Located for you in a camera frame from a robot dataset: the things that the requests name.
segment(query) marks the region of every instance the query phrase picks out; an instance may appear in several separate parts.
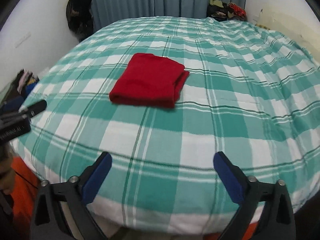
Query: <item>metal screw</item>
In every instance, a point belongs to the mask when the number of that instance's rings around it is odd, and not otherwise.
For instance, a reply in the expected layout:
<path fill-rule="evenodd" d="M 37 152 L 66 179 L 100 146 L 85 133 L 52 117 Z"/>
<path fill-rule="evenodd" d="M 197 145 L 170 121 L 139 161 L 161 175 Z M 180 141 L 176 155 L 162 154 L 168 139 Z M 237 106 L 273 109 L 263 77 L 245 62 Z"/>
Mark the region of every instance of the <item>metal screw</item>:
<path fill-rule="evenodd" d="M 49 181 L 48 180 L 43 180 L 41 181 L 41 186 L 44 187 L 44 186 L 47 186 L 49 184 Z"/>
<path fill-rule="evenodd" d="M 278 183 L 279 183 L 279 185 L 281 185 L 281 186 L 285 186 L 285 182 L 284 182 L 284 180 L 282 180 L 282 179 L 278 180 Z"/>
<path fill-rule="evenodd" d="M 72 176 L 72 177 L 70 177 L 69 182 L 75 183 L 75 182 L 77 182 L 78 180 L 79 180 L 78 176 Z"/>
<path fill-rule="evenodd" d="M 248 176 L 248 180 L 250 182 L 257 182 L 257 178 L 255 176 L 252 176 L 252 175 Z"/>

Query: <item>wall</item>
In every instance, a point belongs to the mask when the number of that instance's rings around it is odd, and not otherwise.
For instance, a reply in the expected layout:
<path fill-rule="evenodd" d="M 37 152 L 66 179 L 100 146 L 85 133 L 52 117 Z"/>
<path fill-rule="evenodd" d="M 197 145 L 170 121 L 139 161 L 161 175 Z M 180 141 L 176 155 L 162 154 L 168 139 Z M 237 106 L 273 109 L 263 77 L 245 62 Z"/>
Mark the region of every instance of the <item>wall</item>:
<path fill-rule="evenodd" d="M 67 2 L 20 0 L 0 31 L 0 90 L 22 68 L 38 74 L 78 44 L 68 29 Z"/>
<path fill-rule="evenodd" d="M 245 10 L 248 21 L 255 24 L 262 7 L 266 3 L 276 6 L 279 10 L 294 16 L 306 23 L 315 32 L 320 33 L 320 22 L 305 0 L 246 0 Z"/>

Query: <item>green checkered bedsheet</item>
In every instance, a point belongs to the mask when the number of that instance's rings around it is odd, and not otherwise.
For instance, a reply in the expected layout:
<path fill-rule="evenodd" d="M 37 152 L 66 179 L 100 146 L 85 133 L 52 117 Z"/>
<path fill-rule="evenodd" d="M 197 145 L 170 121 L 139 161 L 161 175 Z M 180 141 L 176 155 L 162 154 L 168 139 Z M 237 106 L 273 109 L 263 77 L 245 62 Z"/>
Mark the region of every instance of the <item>green checkered bedsheet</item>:
<path fill-rule="evenodd" d="M 175 109 L 110 102 L 138 52 L 190 71 Z M 13 146 L 52 183 L 109 151 L 113 166 L 93 212 L 143 230 L 217 232 L 238 206 L 212 167 L 215 152 L 260 181 L 285 180 L 295 211 L 318 191 L 319 84 L 319 64 L 276 31 L 210 18 L 122 20 L 81 42 L 40 81 L 25 106 L 44 98 L 47 110 Z"/>

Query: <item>folded edge of red cloth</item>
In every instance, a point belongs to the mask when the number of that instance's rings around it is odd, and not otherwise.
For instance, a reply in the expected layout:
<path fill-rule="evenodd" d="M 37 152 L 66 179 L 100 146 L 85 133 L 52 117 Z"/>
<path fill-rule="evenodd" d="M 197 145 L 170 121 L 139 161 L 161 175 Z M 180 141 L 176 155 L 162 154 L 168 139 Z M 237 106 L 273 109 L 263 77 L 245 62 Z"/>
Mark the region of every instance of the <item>folded edge of red cloth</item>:
<path fill-rule="evenodd" d="M 136 53 L 109 94 L 116 104 L 174 108 L 189 75 L 184 65 L 150 53 Z"/>

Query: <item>bedsheet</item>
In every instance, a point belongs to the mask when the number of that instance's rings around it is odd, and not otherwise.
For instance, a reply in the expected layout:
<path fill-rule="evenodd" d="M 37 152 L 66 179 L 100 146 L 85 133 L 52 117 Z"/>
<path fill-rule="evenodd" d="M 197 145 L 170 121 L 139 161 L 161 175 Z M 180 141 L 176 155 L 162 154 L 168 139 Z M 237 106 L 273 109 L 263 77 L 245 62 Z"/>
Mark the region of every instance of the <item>bedsheet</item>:
<path fill-rule="evenodd" d="M 190 72 L 174 109 L 110 102 L 138 52 Z M 319 63 L 276 31 L 211 18 L 121 20 L 50 69 L 24 104 L 45 99 L 47 110 L 12 145 L 51 183 L 109 151 L 113 166 L 92 212 L 142 230 L 217 232 L 238 206 L 213 168 L 215 152 L 260 181 L 283 179 L 294 211 L 319 190 L 319 81 Z"/>

